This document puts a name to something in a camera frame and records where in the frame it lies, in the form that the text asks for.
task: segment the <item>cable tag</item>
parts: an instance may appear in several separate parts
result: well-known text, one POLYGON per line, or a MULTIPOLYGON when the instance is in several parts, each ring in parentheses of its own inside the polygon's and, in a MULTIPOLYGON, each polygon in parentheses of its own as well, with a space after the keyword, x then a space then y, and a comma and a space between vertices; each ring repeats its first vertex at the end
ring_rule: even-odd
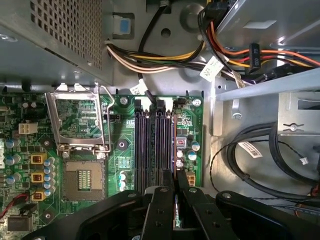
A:
POLYGON ((242 81, 240 73, 238 73, 236 71, 232 71, 232 74, 234 76, 235 83, 236 83, 236 86, 238 87, 238 89, 244 88, 246 85, 245 85, 244 81, 242 81))
POLYGON ((215 56, 212 56, 200 72, 200 76, 211 83, 223 67, 224 65, 215 56))
POLYGON ((302 162, 302 165, 306 165, 309 163, 308 158, 304 157, 304 158, 300 158, 300 161, 302 162))
POLYGON ((130 88, 130 92, 133 95, 145 95, 145 91, 147 90, 148 88, 143 79, 139 79, 139 84, 130 88))
POLYGON ((246 150, 246 152, 250 154, 254 159, 263 157, 261 152, 259 152, 259 150, 248 141, 238 142, 238 145, 246 150))

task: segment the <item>motherboard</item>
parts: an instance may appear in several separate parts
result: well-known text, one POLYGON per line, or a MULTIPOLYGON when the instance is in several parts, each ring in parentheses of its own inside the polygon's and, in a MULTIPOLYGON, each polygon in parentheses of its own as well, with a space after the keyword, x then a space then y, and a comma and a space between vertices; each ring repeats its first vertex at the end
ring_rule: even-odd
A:
POLYGON ((136 95, 51 96, 0 97, 0 240, 125 190, 143 193, 163 183, 162 170, 185 170, 201 186, 203 98, 157 96, 153 106, 136 95))

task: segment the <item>ram slot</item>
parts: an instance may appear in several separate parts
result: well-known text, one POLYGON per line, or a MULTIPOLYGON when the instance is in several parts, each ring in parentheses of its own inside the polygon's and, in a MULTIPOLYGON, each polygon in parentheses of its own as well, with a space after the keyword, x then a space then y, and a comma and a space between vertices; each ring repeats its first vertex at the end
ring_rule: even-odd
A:
POLYGON ((163 170, 172 169, 172 117, 158 110, 155 119, 155 185, 163 182, 163 170))
POLYGON ((144 193, 150 178, 150 119, 148 113, 135 113, 134 189, 144 193))

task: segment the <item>cpu socket lever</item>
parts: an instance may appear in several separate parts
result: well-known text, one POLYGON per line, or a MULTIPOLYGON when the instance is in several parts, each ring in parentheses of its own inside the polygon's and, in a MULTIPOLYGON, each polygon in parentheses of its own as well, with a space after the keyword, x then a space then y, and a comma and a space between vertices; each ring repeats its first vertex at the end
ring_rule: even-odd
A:
POLYGON ((54 92, 46 92, 45 100, 48 107, 49 117, 52 123, 52 131, 54 140, 57 145, 57 152, 61 154, 64 159, 70 157, 70 152, 74 150, 91 151, 96 155, 97 159, 105 159, 107 154, 110 153, 111 148, 111 130, 110 130, 110 108, 115 104, 115 99, 109 90, 99 83, 95 82, 93 91, 88 90, 79 83, 74 84, 74 88, 69 88, 65 83, 62 83, 54 92), (105 111, 107 118, 107 142, 105 139, 105 132, 103 127, 101 101, 100 101, 100 88, 106 91, 110 97, 110 103, 106 106, 105 111), (57 100, 87 100, 95 104, 96 120, 95 125, 101 131, 101 136, 97 138, 73 138, 65 137, 60 133, 60 128, 63 121, 60 119, 57 100))

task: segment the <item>perforated metal grille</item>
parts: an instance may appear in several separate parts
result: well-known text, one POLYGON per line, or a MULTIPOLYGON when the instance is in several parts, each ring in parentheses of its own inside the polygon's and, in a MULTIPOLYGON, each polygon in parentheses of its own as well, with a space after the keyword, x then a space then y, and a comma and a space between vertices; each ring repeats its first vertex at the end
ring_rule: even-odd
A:
POLYGON ((31 21, 102 69, 102 0, 30 0, 31 21))

